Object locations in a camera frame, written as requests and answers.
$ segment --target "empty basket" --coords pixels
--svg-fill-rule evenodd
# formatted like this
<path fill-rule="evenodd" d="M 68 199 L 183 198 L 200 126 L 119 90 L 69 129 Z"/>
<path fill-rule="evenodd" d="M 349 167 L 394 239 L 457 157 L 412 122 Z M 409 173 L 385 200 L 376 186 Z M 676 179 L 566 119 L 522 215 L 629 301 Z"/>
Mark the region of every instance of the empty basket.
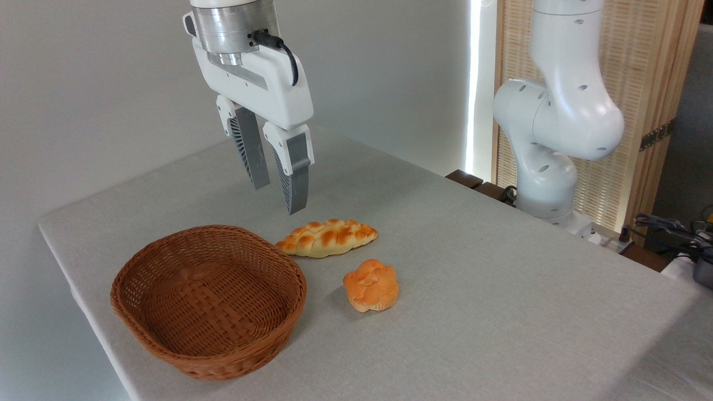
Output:
<path fill-rule="evenodd" d="M 111 305 L 154 356 L 201 380 L 267 364 L 302 313 L 299 266 L 240 227 L 206 225 L 157 240 L 116 276 Z"/>

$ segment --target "bread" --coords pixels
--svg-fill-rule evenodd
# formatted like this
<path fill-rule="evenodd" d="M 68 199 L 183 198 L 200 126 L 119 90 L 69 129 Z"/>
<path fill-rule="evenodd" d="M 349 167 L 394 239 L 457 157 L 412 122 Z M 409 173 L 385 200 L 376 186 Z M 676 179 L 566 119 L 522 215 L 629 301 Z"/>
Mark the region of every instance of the bread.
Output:
<path fill-rule="evenodd" d="M 347 273 L 344 289 L 349 303 L 362 313 L 389 309 L 399 296 L 396 271 L 376 259 L 367 260 L 355 271 Z"/>
<path fill-rule="evenodd" d="M 331 219 L 300 227 L 277 243 L 288 255 L 324 258 L 339 255 L 372 242 L 379 234 L 367 224 Z"/>

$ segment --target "metal hinge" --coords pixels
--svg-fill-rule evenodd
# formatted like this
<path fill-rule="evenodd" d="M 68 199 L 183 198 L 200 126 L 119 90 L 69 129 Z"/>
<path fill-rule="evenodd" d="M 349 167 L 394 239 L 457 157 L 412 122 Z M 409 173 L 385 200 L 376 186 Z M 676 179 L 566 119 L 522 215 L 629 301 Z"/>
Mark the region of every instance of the metal hinge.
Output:
<path fill-rule="evenodd" d="M 645 151 L 646 149 L 654 146 L 657 142 L 663 141 L 664 138 L 671 135 L 671 133 L 673 133 L 673 127 L 675 123 L 676 118 L 644 135 L 641 138 L 641 146 L 639 146 L 639 152 Z"/>

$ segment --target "electrical wire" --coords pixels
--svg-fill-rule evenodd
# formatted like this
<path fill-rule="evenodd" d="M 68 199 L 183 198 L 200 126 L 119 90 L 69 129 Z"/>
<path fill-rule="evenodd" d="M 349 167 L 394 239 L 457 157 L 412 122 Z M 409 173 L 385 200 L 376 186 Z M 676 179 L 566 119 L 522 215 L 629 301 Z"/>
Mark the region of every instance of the electrical wire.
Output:
<path fill-rule="evenodd" d="M 518 187 L 516 186 L 506 186 L 503 190 L 503 194 L 500 195 L 500 202 L 510 202 L 515 203 L 515 198 L 517 197 Z"/>
<path fill-rule="evenodd" d="M 284 52 L 287 53 L 287 57 L 289 57 L 289 64 L 292 67 L 292 86 L 297 85 L 297 81 L 299 80 L 299 70 L 297 68 L 297 60 L 294 57 L 294 54 L 292 54 L 290 49 L 287 47 L 287 45 L 284 44 L 284 41 L 282 40 L 282 38 L 280 38 L 279 36 L 270 35 L 267 32 L 267 29 L 265 29 L 264 31 L 252 32 L 248 36 L 248 38 L 254 39 L 255 43 L 257 43 L 259 45 L 267 46 L 271 49 L 284 50 Z"/>
<path fill-rule="evenodd" d="M 645 238 L 658 246 L 666 248 L 666 250 L 659 252 L 659 254 L 678 252 L 688 255 L 688 257 L 693 261 L 697 261 L 699 258 L 703 258 L 708 262 L 713 260 L 713 243 L 711 243 L 710 237 L 705 234 L 701 234 L 701 231 L 694 230 L 693 223 L 690 224 L 691 230 L 688 230 L 678 220 L 672 218 L 661 218 L 655 215 L 648 215 L 646 213 L 639 213 L 634 218 L 634 225 L 636 227 L 647 227 L 654 230 L 652 235 L 647 235 L 627 227 L 627 229 L 632 233 Z M 666 243 L 653 236 L 654 234 L 661 233 L 662 231 L 668 233 L 669 235 L 673 235 L 674 237 L 682 238 L 686 240 L 686 243 L 674 245 Z"/>
<path fill-rule="evenodd" d="M 287 53 L 289 57 L 289 64 L 292 66 L 292 86 L 297 85 L 297 80 L 299 79 L 299 70 L 297 70 L 297 60 L 294 59 L 294 54 L 290 51 L 284 42 L 279 44 L 279 47 Z"/>
<path fill-rule="evenodd" d="M 650 240 L 651 242 L 655 243 L 656 245 L 662 246 L 664 248 L 669 248 L 670 250 L 677 251 L 678 253 L 684 253 L 684 254 L 688 255 L 691 258 L 691 260 L 694 260 L 694 258 L 696 260 L 698 258 L 703 258 L 706 261 L 708 261 L 709 263 L 713 263 L 713 252 L 711 250 L 705 250 L 705 248 L 703 248 L 703 250 L 701 250 L 701 248 L 698 248 L 698 247 L 691 248 L 690 246 L 689 247 L 681 247 L 681 246 L 677 246 L 677 245 L 672 245 L 669 243 L 661 242 L 660 240 L 652 237 L 651 235 L 646 235 L 644 233 L 640 233 L 640 232 L 634 230 L 633 228 L 629 228 L 629 230 L 630 230 L 630 232 L 632 232 L 642 238 Z"/>

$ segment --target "basket rim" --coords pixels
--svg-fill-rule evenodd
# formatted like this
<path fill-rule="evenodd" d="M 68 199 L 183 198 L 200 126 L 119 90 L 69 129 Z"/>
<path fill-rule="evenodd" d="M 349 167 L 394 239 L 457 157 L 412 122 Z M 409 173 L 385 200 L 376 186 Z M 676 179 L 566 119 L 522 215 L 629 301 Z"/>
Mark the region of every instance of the basket rim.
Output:
<path fill-rule="evenodd" d="M 292 307 L 289 309 L 286 318 L 273 330 L 271 330 L 269 333 L 264 334 L 260 337 L 256 337 L 250 341 L 250 343 L 243 345 L 242 347 L 234 347 L 231 348 L 230 350 L 214 354 L 214 355 L 185 355 L 185 354 L 180 354 L 173 352 L 166 348 L 164 344 L 162 344 L 161 341 L 159 341 L 154 335 L 150 333 L 149 330 L 147 330 L 143 325 L 139 324 L 138 321 L 134 318 L 133 315 L 131 315 L 124 304 L 124 300 L 122 299 L 120 294 L 120 289 L 121 289 L 121 284 L 123 283 L 123 279 L 133 271 L 136 260 L 138 259 L 138 255 L 142 253 L 144 250 L 149 250 L 149 249 L 154 249 L 159 246 L 161 246 L 163 243 L 175 240 L 176 238 L 182 238 L 187 236 L 188 234 L 191 234 L 195 231 L 208 231 L 208 230 L 228 230 L 228 231 L 238 231 L 241 234 L 247 235 L 247 237 L 250 237 L 251 240 L 256 240 L 257 242 L 262 243 L 263 245 L 267 245 L 268 248 L 270 248 L 273 252 L 276 253 L 277 256 L 279 256 L 281 259 L 283 259 L 287 264 L 292 267 L 292 271 L 294 271 L 295 277 L 299 281 L 299 289 L 300 292 L 297 295 L 297 301 L 294 302 Z M 275 245 L 270 243 L 269 241 L 265 240 L 264 238 L 260 237 L 259 235 L 246 230 L 242 227 L 238 227 L 236 225 L 221 225 L 221 224 L 210 224 L 210 225 L 199 225 L 196 227 L 191 227 L 187 228 L 185 230 L 177 231 L 175 233 L 166 235 L 165 237 L 159 238 L 143 248 L 141 248 L 139 251 L 137 251 L 134 256 L 129 259 L 124 266 L 119 270 L 117 273 L 117 276 L 114 278 L 114 281 L 111 286 L 111 305 L 115 312 L 119 315 L 119 318 L 121 320 L 128 320 L 130 322 L 130 325 L 127 325 L 129 330 L 134 332 L 135 335 L 141 336 L 142 339 L 139 339 L 139 342 L 141 342 L 144 347 L 149 347 L 151 348 L 155 353 L 160 353 L 161 355 L 165 357 L 171 357 L 179 360 L 191 360 L 191 361 L 208 361 L 217 357 L 224 357 L 236 353 L 244 353 L 246 356 L 253 354 L 255 351 L 259 351 L 263 348 L 262 345 L 264 345 L 266 342 L 267 343 L 273 343 L 279 340 L 281 337 L 284 337 L 285 333 L 287 332 L 288 334 L 292 332 L 292 328 L 294 328 L 294 325 L 297 323 L 297 319 L 299 316 L 302 314 L 302 310 L 304 309 L 304 303 L 307 299 L 307 280 L 304 276 L 304 273 L 302 272 L 302 269 L 300 269 L 299 265 L 297 262 L 294 261 L 291 257 L 289 257 L 286 253 L 282 252 L 279 248 L 277 248 Z"/>

